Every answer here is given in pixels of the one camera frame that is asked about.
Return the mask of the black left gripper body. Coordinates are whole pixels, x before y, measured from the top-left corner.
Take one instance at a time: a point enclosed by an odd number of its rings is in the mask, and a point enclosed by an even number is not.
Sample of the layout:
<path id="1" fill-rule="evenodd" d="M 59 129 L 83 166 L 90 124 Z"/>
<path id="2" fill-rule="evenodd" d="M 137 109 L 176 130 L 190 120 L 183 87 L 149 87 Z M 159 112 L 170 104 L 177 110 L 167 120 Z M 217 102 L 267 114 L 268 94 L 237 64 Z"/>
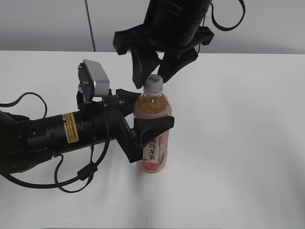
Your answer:
<path id="1" fill-rule="evenodd" d="M 109 94 L 100 102 L 85 103 L 81 93 L 76 96 L 79 111 L 79 137 L 85 146 L 105 143 L 101 156 L 104 159 L 111 140 L 116 140 L 130 163 L 142 160 L 143 149 L 139 146 L 134 130 L 130 129 L 121 112 L 119 97 Z"/>

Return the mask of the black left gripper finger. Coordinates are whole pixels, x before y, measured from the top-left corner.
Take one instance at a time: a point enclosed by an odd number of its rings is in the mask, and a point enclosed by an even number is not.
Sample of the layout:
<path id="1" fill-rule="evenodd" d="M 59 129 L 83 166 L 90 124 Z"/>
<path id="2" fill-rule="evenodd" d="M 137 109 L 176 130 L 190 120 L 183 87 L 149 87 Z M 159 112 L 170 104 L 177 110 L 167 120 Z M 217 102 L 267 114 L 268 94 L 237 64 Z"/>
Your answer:
<path id="1" fill-rule="evenodd" d="M 152 140 L 174 126 L 174 117 L 165 116 L 154 119 L 134 119 L 133 129 L 136 133 L 139 146 L 146 147 Z"/>
<path id="2" fill-rule="evenodd" d="M 133 113 L 134 105 L 141 93 L 129 92 L 124 89 L 117 89 L 116 95 L 119 97 L 120 109 L 124 117 Z"/>

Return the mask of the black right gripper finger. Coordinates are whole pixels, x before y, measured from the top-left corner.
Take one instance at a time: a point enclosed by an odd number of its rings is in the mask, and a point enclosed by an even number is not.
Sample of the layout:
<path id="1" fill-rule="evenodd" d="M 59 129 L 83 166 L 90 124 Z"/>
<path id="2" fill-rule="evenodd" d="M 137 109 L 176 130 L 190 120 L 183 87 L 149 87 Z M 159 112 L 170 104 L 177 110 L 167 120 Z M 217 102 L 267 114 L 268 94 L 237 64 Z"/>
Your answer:
<path id="1" fill-rule="evenodd" d="M 161 60 L 156 51 L 143 49 L 131 50 L 132 81 L 137 89 L 145 84 L 150 74 L 159 66 Z"/>
<path id="2" fill-rule="evenodd" d="M 195 49 L 190 49 L 180 55 L 165 53 L 158 69 L 158 75 L 162 77 L 163 83 L 167 83 L 177 72 L 197 58 L 198 53 Z"/>

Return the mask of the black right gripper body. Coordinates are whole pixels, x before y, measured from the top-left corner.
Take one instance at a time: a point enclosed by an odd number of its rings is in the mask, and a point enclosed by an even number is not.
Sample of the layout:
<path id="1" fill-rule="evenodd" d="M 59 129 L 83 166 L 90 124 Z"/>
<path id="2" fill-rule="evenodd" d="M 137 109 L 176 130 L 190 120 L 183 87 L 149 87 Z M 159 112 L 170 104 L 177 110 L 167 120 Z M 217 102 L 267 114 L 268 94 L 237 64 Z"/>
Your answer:
<path id="1" fill-rule="evenodd" d="M 214 33 L 199 25 L 165 23 L 140 24 L 124 31 L 116 31 L 113 46 L 118 55 L 131 50 L 151 50 L 179 55 L 198 44 L 208 45 Z"/>

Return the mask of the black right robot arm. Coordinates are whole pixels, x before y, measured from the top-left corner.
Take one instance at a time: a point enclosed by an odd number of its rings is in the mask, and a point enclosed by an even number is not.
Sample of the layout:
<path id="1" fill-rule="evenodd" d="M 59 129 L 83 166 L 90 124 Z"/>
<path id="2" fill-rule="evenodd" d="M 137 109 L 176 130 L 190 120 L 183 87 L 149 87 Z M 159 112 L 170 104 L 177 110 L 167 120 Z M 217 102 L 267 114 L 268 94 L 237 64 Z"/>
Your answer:
<path id="1" fill-rule="evenodd" d="M 210 44 L 214 33 L 200 25 L 210 4 L 209 0 L 152 0 L 142 24 L 115 32 L 117 54 L 131 52 L 137 89 L 155 69 L 168 82 L 197 59 L 197 45 Z"/>

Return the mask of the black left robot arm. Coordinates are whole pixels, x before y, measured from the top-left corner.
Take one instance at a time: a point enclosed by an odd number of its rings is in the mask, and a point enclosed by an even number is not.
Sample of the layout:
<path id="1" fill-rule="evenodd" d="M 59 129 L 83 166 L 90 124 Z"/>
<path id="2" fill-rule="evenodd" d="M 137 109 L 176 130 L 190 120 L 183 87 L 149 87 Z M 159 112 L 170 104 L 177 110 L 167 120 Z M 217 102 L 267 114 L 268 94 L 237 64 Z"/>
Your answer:
<path id="1" fill-rule="evenodd" d="M 77 94 L 78 111 L 30 120 L 7 112 L 0 114 L 0 167 L 9 174 L 21 173 L 59 154 L 116 140 L 129 162 L 142 159 L 144 148 L 174 125 L 166 115 L 134 119 L 130 128 L 126 116 L 133 112 L 139 93 L 118 89 L 99 102 L 83 101 Z"/>

